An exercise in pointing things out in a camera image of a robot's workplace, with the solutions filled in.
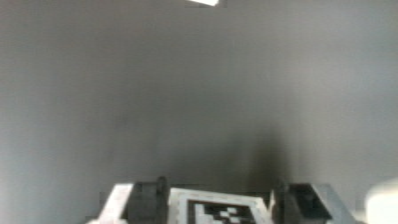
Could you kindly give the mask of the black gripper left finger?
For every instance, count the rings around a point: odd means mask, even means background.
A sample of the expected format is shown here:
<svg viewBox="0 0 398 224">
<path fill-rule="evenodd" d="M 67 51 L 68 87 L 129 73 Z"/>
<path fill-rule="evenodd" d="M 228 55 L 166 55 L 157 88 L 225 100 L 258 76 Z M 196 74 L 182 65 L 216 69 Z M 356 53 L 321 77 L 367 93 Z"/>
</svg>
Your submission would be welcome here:
<svg viewBox="0 0 398 224">
<path fill-rule="evenodd" d="M 118 183 L 95 224 L 166 224 L 168 200 L 170 183 L 164 176 L 154 182 Z"/>
</svg>

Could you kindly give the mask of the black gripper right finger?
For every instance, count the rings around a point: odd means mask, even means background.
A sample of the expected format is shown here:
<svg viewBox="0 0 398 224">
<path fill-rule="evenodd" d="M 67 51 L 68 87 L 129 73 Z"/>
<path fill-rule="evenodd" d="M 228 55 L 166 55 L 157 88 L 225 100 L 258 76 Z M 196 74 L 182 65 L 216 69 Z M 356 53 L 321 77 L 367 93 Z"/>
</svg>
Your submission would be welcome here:
<svg viewBox="0 0 398 224">
<path fill-rule="evenodd" d="M 358 224 L 330 184 L 280 183 L 271 193 L 274 224 Z"/>
</svg>

